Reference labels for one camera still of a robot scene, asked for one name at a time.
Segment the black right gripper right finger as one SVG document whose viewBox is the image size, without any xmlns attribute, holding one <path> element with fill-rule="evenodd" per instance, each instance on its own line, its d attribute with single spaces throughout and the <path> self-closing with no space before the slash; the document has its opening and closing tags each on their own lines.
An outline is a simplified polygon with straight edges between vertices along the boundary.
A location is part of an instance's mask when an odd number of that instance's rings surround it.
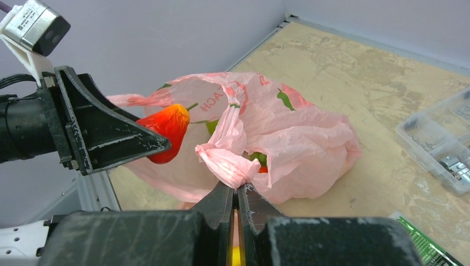
<svg viewBox="0 0 470 266">
<path fill-rule="evenodd" d="M 265 225 L 285 214 L 264 198 L 251 183 L 237 189 L 238 234 L 242 265 L 272 265 L 271 243 Z"/>
</svg>

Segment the pink plastic bag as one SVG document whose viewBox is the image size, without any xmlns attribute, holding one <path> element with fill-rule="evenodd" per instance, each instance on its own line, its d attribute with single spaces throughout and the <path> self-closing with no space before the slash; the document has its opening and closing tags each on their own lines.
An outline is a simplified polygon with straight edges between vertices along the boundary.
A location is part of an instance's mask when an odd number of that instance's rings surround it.
<svg viewBox="0 0 470 266">
<path fill-rule="evenodd" d="M 138 178 L 183 202 L 198 202 L 218 182 L 251 183 L 272 203 L 316 198 L 361 156 L 348 117 L 308 102 L 295 89 L 255 72 L 191 74 L 149 96 L 109 97 L 151 115 L 172 104 L 189 107 L 190 124 L 178 155 L 158 165 L 148 158 L 125 166 Z M 205 123 L 218 120 L 212 135 Z M 267 155 L 267 173 L 250 154 Z"/>
</svg>

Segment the red orange fake pear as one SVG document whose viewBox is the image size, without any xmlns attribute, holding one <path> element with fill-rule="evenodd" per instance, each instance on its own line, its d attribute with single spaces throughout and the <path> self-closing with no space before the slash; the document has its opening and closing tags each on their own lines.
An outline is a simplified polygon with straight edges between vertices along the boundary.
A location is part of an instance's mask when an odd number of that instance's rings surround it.
<svg viewBox="0 0 470 266">
<path fill-rule="evenodd" d="M 165 164 L 177 156 L 190 124 L 189 111 L 197 105 L 198 103 L 194 103 L 189 107 L 185 107 L 181 104 L 172 104 L 159 112 L 137 120 L 139 125 L 160 134 L 170 141 L 171 147 L 168 150 L 147 157 L 151 162 Z"/>
</svg>

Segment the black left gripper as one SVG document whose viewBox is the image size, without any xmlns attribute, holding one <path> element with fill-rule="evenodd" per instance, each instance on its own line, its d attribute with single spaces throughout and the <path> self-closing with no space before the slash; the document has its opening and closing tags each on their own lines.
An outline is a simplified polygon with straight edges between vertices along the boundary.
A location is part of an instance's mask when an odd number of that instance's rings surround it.
<svg viewBox="0 0 470 266">
<path fill-rule="evenodd" d="M 89 74 L 59 66 L 36 92 L 1 95 L 1 163 L 57 152 L 70 170 L 90 175 L 171 147 L 168 138 L 117 107 Z"/>
</svg>

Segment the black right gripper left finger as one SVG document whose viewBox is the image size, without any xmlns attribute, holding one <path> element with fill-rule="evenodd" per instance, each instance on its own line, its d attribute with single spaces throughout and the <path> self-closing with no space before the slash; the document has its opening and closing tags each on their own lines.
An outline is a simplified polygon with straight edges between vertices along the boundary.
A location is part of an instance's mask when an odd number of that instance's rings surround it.
<svg viewBox="0 0 470 266">
<path fill-rule="evenodd" d="M 192 207 L 203 215 L 194 265 L 231 265 L 234 235 L 234 189 L 218 182 Z"/>
</svg>

